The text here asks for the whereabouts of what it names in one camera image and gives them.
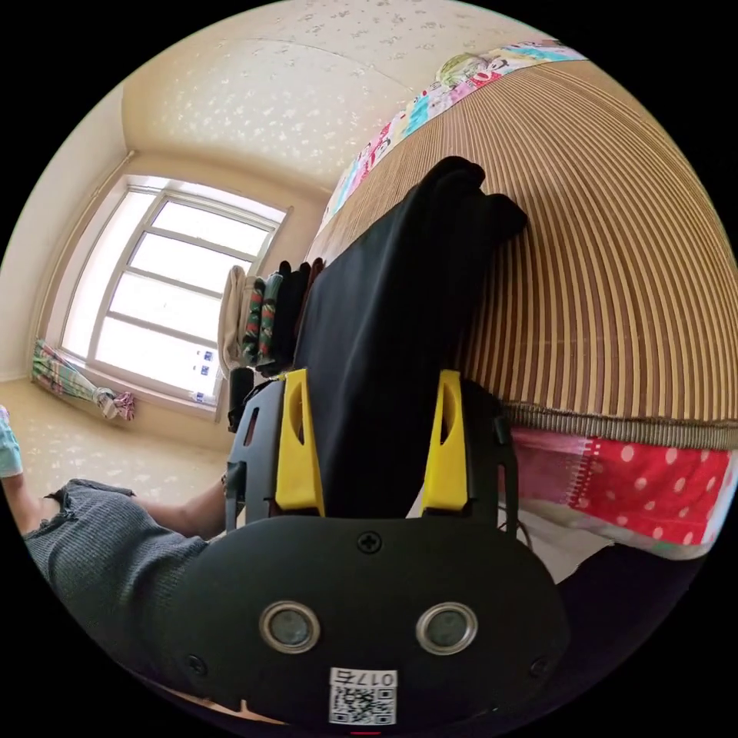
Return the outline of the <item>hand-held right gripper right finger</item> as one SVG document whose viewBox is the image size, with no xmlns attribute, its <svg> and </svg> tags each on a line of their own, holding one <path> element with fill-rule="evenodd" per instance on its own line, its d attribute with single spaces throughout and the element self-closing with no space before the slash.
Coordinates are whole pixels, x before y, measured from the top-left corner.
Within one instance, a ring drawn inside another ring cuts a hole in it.
<svg viewBox="0 0 738 738">
<path fill-rule="evenodd" d="M 461 514 L 467 505 L 467 459 L 460 375 L 441 371 L 421 494 L 421 515 Z"/>
</svg>

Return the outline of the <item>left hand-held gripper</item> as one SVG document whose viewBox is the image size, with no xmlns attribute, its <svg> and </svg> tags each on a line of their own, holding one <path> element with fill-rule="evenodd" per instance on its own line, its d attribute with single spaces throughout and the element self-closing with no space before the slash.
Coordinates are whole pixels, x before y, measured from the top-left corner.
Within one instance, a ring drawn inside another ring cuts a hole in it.
<svg viewBox="0 0 738 738">
<path fill-rule="evenodd" d="M 228 378 L 228 430 L 236 433 L 241 423 L 244 404 L 254 388 L 254 372 L 251 367 L 237 367 Z"/>
</svg>

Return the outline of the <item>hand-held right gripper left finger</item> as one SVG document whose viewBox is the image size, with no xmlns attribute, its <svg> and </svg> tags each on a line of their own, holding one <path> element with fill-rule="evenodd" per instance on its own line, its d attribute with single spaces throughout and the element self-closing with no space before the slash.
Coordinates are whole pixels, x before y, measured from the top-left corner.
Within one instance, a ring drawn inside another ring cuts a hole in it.
<svg viewBox="0 0 738 738">
<path fill-rule="evenodd" d="M 283 514 L 324 515 L 308 372 L 288 372 L 281 383 L 284 393 L 274 501 Z"/>
</svg>

